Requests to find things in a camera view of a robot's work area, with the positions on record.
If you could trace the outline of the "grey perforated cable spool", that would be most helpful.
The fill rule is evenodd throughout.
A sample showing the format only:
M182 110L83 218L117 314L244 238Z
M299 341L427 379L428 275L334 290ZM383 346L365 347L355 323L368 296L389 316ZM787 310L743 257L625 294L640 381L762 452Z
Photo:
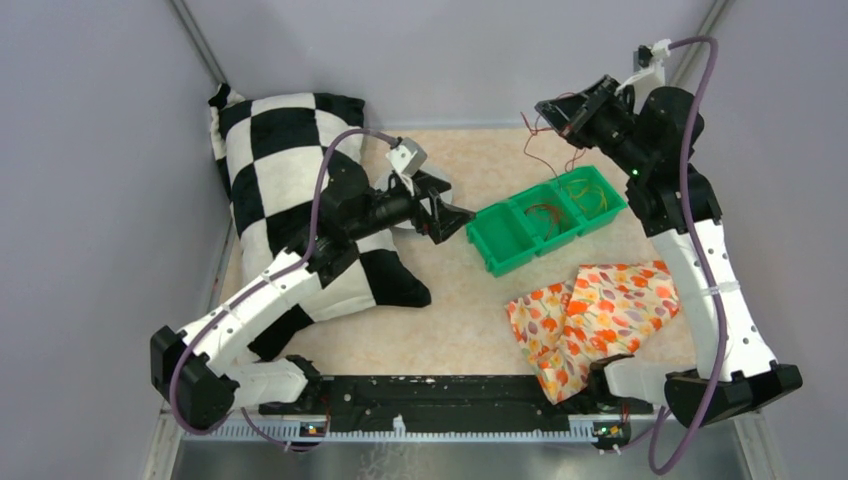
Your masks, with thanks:
M389 180L390 177L394 173L392 170L388 170L384 172L376 181L375 188L380 191L387 191L390 187ZM454 199L454 189L452 184L450 184L449 176L437 166L423 166L418 172L416 172L412 179L417 184L421 184L424 181L435 180L436 188L439 192L440 198L448 203L452 203ZM421 205L425 208L428 213L432 213L432 209L429 206L429 202L425 199L421 201ZM403 221L399 224L391 227L393 230L398 231L413 231L414 226L411 223L411 220Z

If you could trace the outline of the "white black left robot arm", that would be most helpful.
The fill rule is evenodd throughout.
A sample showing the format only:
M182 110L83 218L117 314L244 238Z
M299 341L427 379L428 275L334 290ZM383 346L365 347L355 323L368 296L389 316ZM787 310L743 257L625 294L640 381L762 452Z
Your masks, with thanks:
M359 258L357 241L410 221L439 244L476 214L442 200L451 185L426 173L395 175L386 190L365 180L331 179L313 200L309 224L275 260L205 317L150 339L151 383L178 424L206 435L234 410L286 403L297 413L319 404L320 386L290 360L237 364L287 312L329 287Z

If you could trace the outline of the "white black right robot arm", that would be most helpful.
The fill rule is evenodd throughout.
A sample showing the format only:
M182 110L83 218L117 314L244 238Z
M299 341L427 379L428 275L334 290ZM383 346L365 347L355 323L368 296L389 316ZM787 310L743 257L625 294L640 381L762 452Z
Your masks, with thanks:
M761 336L730 262L719 202L690 163L704 127L698 102L660 86L637 106L631 87L604 76L535 106L566 142L600 150L627 175L627 203L670 273L695 342L691 367L630 355L606 361L586 385L587 400L612 412L640 399L694 428L760 409L803 384L799 368L779 361Z

